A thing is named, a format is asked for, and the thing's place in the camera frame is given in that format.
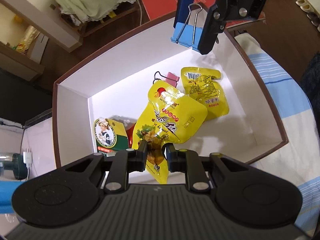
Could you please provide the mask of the green lip salve card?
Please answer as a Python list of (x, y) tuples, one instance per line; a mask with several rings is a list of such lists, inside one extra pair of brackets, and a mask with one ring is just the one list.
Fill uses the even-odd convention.
[(122, 122), (100, 117), (93, 124), (93, 132), (98, 153), (107, 156), (129, 148), (129, 139)]

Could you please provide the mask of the blue thermos flask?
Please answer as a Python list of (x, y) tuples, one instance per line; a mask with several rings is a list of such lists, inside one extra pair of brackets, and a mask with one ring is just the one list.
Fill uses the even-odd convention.
[(11, 199), (14, 191), (23, 181), (0, 181), (0, 214), (14, 213)]

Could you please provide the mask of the red snack packet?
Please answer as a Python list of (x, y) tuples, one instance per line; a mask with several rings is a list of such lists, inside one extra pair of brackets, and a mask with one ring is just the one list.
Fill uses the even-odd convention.
[(132, 144), (133, 144), (133, 131), (134, 131), (134, 129), (135, 129), (135, 125), (133, 125), (131, 128), (126, 130), (128, 143), (129, 143), (129, 148), (131, 148)]

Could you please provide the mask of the plaid tablecloth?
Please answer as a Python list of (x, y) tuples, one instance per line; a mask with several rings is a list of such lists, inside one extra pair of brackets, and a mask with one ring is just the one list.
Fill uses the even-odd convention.
[(319, 135), (311, 103), (301, 87), (248, 33), (236, 41), (266, 85), (283, 122), (288, 144), (254, 163), (254, 167), (290, 181), (303, 204), (296, 225), (313, 236), (319, 225)]

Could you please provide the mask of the brown cardboard box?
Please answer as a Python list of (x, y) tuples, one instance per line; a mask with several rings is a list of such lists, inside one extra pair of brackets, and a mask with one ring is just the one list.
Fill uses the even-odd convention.
[(220, 152), (252, 163), (288, 138), (262, 78), (226, 31), (207, 55), (173, 41), (173, 14), (121, 36), (75, 65), (54, 85), (57, 166), (109, 140), (111, 120), (135, 124), (134, 148), (167, 142), (200, 155)]

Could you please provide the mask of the pink binder clip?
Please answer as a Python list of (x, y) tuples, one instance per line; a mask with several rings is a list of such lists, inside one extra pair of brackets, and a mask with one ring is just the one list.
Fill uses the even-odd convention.
[(162, 75), (159, 71), (157, 71), (153, 76), (153, 83), (155, 83), (158, 80), (162, 80), (173, 85), (175, 83), (178, 83), (179, 79), (180, 78), (178, 76), (172, 74), (171, 72), (168, 72), (167, 75)]

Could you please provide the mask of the yellow chestnut snack pouch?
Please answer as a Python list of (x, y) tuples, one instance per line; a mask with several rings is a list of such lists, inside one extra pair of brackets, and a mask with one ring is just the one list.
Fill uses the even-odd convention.
[(148, 92), (148, 104), (133, 131), (132, 147), (142, 140), (148, 143), (146, 169), (160, 184), (167, 183), (168, 162), (162, 147), (166, 143), (183, 144), (205, 121), (204, 105), (165, 81), (156, 81)]

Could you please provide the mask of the blue binder clip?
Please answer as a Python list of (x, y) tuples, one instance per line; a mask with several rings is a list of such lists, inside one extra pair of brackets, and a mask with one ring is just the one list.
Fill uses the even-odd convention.
[[(197, 7), (194, 23), (193, 25), (189, 24), (190, 16), (191, 16), (191, 7)], [(177, 22), (174, 33), (172, 35), (171, 42), (180, 44), (187, 48), (192, 48), (194, 51), (199, 52), (198, 46), (200, 37), (203, 31), (202, 27), (197, 26), (197, 19), (199, 13), (203, 10), (203, 7), (199, 5), (199, 3), (191, 3), (188, 5), (189, 14), (184, 23)]]

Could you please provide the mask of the white charger plug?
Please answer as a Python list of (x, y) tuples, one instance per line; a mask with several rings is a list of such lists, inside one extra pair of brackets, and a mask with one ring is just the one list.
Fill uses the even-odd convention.
[(33, 163), (33, 155), (31, 150), (29, 150), (28, 148), (23, 151), (23, 162), (25, 163), (26, 167), (31, 167)]

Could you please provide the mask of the yellow foil snack pouch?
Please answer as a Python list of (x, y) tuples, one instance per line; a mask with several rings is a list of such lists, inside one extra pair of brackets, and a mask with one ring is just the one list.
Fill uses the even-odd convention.
[(219, 118), (229, 113), (225, 92), (218, 80), (219, 70), (184, 67), (181, 69), (182, 85), (187, 95), (204, 105), (208, 111), (206, 121)]

